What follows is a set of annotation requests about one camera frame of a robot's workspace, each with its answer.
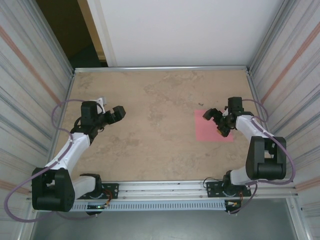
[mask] orange stripe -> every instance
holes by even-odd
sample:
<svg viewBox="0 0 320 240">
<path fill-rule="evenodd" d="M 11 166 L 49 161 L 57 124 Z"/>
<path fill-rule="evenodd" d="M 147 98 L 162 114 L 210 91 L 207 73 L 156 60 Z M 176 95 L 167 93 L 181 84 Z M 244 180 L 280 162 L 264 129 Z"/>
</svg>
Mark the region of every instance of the orange stripe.
<svg viewBox="0 0 320 240">
<path fill-rule="evenodd" d="M 288 73 L 288 71 L 291 69 L 291 67 L 295 64 L 295 62 L 298 60 L 298 58 L 305 52 L 305 50 L 309 47 L 309 45 L 313 42 L 313 40 L 317 37 L 317 35 L 320 32 L 320 22 L 316 25 L 316 27 L 312 30 L 312 32 L 309 34 L 309 36 L 306 38 L 306 40 L 303 42 L 299 50 L 296 52 L 294 57 L 291 59 L 291 61 L 288 63 L 288 65 L 282 70 L 280 75 L 277 77 L 277 79 L 274 81 L 272 86 L 269 88 L 269 90 L 266 92 L 264 97 L 261 99 L 262 104 L 265 103 L 266 99 L 269 97 L 269 95 L 272 93 L 272 91 L 276 88 L 276 86 L 280 83 L 280 81 L 284 78 L 284 76 Z"/>
<path fill-rule="evenodd" d="M 0 188 L 1 189 L 11 191 L 12 189 L 14 189 L 15 186 L 16 185 L 14 185 L 14 184 L 12 184 L 10 182 L 0 180 Z M 24 188 L 24 187 L 20 187 L 20 188 L 18 188 L 16 190 L 16 193 L 29 195 L 30 194 L 30 190 L 27 189 L 27 188 Z"/>
<path fill-rule="evenodd" d="M 0 25 L 0 35 L 3 38 L 3 40 L 10 46 L 12 51 L 18 56 L 18 58 L 21 60 L 21 62 L 26 66 L 26 68 L 32 73 L 32 75 L 35 77 L 35 79 L 38 80 L 38 82 L 42 85 L 42 87 L 47 91 L 47 93 L 50 95 L 50 97 L 57 103 L 60 103 L 59 98 L 54 94 L 54 92 L 50 89 L 50 87 L 45 83 L 45 81 L 42 79 L 42 77 L 39 75 L 39 73 L 36 71 L 36 69 L 32 66 L 32 64 L 29 62 L 29 60 L 24 56 L 24 54 L 19 50 L 17 45 L 12 41 L 10 36 L 6 33 L 6 31 L 2 28 Z"/>
<path fill-rule="evenodd" d="M 295 186 L 296 190 L 298 192 L 303 191 L 303 190 L 307 190 L 316 186 L 320 186 L 320 176 L 312 178 L 308 181 L 299 183 Z"/>
</svg>

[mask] white wall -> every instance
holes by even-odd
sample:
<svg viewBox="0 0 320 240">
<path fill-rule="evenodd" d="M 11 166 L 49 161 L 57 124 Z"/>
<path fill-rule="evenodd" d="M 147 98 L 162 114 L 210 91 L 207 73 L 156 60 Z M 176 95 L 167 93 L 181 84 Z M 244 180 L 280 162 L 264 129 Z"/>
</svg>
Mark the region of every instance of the white wall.
<svg viewBox="0 0 320 240">
<path fill-rule="evenodd" d="M 247 65 L 283 0 L 88 0 L 111 67 Z"/>
</svg>

